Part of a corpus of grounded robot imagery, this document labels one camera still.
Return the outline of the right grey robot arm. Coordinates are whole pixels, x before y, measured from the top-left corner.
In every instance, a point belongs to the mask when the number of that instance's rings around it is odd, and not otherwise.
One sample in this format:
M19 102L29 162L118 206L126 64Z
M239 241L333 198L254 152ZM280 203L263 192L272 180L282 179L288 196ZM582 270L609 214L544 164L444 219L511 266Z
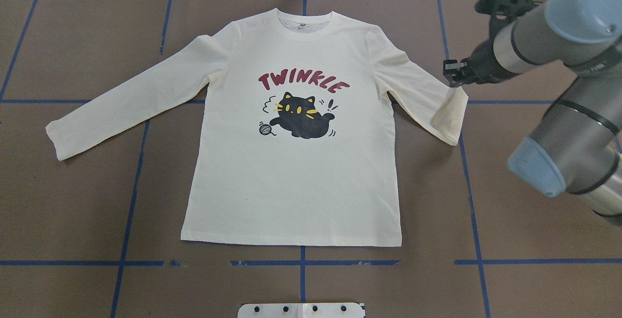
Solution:
M567 192L620 226L621 0L480 0L489 38L461 61L445 60L443 74L457 88L500 83L562 61L575 75L541 123L507 161L515 175L542 194Z

